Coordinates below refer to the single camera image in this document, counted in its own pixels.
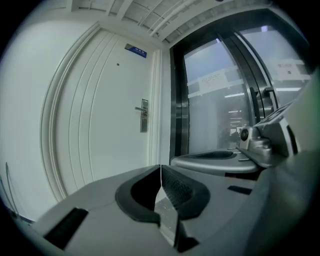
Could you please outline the dark door lock plate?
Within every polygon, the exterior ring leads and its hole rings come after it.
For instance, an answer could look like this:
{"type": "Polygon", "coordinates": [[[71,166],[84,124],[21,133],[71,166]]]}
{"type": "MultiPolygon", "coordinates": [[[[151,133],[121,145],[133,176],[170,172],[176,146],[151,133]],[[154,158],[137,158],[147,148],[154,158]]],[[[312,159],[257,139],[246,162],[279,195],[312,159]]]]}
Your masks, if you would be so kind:
{"type": "MultiPolygon", "coordinates": [[[[146,99],[141,100],[141,108],[149,109],[149,101],[146,99]]],[[[141,112],[140,115],[140,132],[146,133],[148,131],[148,115],[143,115],[143,112],[141,112]]]]}

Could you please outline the frosted glass door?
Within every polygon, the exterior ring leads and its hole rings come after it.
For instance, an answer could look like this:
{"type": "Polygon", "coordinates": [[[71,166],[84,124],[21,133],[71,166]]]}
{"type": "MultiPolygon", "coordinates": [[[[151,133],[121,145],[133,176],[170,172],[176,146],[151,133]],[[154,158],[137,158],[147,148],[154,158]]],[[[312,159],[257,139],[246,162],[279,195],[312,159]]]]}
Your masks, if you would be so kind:
{"type": "Polygon", "coordinates": [[[245,75],[220,39],[184,55],[189,109],[188,152],[234,148],[253,121],[245,75]],[[200,93],[198,78],[224,70],[228,87],[200,93]]]}
{"type": "Polygon", "coordinates": [[[240,35],[250,53],[258,61],[258,66],[262,68],[266,86],[274,88],[278,107],[295,100],[311,79],[312,72],[289,41],[268,25],[242,30],[240,35]],[[279,80],[275,69],[275,64],[278,63],[296,64],[301,80],[279,80]]]}

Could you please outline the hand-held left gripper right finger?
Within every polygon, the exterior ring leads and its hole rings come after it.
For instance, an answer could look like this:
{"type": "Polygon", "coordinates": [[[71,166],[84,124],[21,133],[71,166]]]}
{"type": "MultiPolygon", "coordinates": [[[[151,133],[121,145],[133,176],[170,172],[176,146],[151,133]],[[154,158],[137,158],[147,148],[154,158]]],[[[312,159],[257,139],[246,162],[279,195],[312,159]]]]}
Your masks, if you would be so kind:
{"type": "Polygon", "coordinates": [[[162,244],[160,255],[178,256],[201,248],[217,234],[245,204],[257,182],[162,165],[161,183],[177,222],[174,245],[162,244]]]}

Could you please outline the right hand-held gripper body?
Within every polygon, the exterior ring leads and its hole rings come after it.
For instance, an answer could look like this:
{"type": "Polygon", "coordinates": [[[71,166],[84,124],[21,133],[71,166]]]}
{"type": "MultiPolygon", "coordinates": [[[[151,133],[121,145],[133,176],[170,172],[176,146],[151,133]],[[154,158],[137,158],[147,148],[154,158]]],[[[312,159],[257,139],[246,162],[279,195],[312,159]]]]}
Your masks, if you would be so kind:
{"type": "Polygon", "coordinates": [[[275,167],[297,155],[301,147],[286,119],[293,104],[291,101],[254,126],[243,128],[236,149],[261,168],[275,167]]]}

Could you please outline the white ceiling pipe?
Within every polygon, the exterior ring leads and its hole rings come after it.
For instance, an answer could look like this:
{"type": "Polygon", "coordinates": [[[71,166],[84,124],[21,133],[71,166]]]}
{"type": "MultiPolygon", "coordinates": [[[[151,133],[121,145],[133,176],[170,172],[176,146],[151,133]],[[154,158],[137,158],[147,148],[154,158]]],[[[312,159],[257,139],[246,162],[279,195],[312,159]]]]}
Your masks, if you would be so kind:
{"type": "Polygon", "coordinates": [[[160,22],[156,21],[149,30],[151,32],[149,35],[153,37],[161,28],[163,25],[165,25],[173,16],[178,15],[180,12],[182,12],[184,9],[188,8],[189,6],[193,5],[195,2],[201,1],[201,0],[181,0],[180,5],[174,5],[172,8],[170,8],[166,13],[168,13],[167,16],[165,16],[160,22]]]}

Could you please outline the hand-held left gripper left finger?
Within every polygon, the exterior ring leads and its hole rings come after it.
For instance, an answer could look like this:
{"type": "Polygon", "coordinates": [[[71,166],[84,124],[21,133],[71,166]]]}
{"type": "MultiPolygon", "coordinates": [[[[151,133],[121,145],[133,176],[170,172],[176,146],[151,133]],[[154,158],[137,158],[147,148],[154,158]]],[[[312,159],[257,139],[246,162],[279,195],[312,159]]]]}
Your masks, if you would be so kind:
{"type": "Polygon", "coordinates": [[[70,256],[174,256],[154,211],[160,170],[153,165],[87,184],[32,227],[70,256]]]}

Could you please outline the white paper notice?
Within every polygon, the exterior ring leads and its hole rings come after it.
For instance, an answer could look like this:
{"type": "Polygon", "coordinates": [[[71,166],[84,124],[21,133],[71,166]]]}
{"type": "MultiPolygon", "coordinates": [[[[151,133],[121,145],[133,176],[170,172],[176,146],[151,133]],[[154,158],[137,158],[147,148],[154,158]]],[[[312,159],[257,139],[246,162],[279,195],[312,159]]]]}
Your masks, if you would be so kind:
{"type": "Polygon", "coordinates": [[[197,81],[201,94],[220,90],[229,86],[225,71],[223,69],[199,77],[197,81]]]}

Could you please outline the black metal door frame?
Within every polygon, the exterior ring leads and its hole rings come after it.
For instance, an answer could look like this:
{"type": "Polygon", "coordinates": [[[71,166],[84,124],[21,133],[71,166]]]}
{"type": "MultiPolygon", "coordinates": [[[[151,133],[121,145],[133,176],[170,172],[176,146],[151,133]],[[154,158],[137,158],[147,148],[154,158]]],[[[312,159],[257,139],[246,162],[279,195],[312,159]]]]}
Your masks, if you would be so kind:
{"type": "Polygon", "coordinates": [[[258,61],[248,50],[246,43],[240,38],[241,31],[262,26],[271,26],[280,32],[293,46],[298,55],[306,62],[311,73],[315,69],[310,41],[297,25],[269,8],[247,10],[219,19],[197,28],[189,35],[175,43],[170,49],[171,64],[171,134],[170,156],[178,157],[189,153],[189,102],[188,86],[184,56],[196,48],[214,40],[225,43],[236,63],[241,68],[249,88],[253,87],[259,94],[258,99],[264,105],[262,93],[267,87],[266,79],[258,61]]]}

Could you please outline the red-printed paper notice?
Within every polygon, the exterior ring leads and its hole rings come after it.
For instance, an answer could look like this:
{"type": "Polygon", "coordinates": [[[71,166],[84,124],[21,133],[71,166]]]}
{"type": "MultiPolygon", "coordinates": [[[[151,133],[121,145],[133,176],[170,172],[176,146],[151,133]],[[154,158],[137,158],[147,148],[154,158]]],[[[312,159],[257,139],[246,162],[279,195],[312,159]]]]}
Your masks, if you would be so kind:
{"type": "Polygon", "coordinates": [[[280,81],[301,80],[301,73],[294,63],[276,63],[274,68],[280,81]]]}

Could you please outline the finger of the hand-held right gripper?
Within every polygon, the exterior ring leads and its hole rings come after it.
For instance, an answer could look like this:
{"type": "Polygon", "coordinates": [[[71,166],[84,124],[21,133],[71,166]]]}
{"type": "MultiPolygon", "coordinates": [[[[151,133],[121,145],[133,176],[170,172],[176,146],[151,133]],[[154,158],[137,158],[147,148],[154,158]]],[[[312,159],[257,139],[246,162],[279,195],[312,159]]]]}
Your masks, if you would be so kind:
{"type": "Polygon", "coordinates": [[[228,160],[235,158],[240,151],[232,151],[232,150],[214,150],[202,153],[194,153],[194,154],[186,154],[181,155],[179,158],[186,159],[205,159],[205,160],[228,160]]]}
{"type": "Polygon", "coordinates": [[[258,171],[258,166],[242,153],[231,159],[179,158],[179,156],[175,156],[171,159],[170,164],[216,176],[250,174],[258,171]]]}

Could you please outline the blue door sign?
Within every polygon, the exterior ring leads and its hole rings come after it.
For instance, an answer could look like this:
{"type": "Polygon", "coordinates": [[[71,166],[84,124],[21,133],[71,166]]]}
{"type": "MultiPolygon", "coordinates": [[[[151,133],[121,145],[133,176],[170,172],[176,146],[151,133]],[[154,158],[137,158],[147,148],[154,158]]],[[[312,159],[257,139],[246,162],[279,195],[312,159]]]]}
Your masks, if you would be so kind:
{"type": "Polygon", "coordinates": [[[136,46],[133,46],[133,45],[127,43],[124,48],[132,53],[135,53],[135,54],[145,58],[145,59],[147,58],[147,52],[136,47],[136,46]]]}

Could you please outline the thin metal rod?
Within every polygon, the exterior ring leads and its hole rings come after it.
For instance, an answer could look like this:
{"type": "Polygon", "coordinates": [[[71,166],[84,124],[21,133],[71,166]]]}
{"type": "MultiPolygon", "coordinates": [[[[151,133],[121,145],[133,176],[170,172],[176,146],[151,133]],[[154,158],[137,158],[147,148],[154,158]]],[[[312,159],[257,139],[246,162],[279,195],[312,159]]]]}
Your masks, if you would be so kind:
{"type": "Polygon", "coordinates": [[[9,165],[8,165],[8,162],[5,163],[5,171],[6,171],[6,178],[7,178],[8,189],[9,189],[9,193],[10,193],[10,196],[11,196],[11,199],[12,199],[14,211],[15,211],[17,217],[20,218],[20,214],[19,214],[18,208],[17,208],[17,206],[16,206],[16,203],[15,203],[15,200],[14,200],[14,196],[13,196],[13,191],[12,191],[12,188],[11,188],[11,181],[10,181],[10,174],[9,174],[9,165]]]}

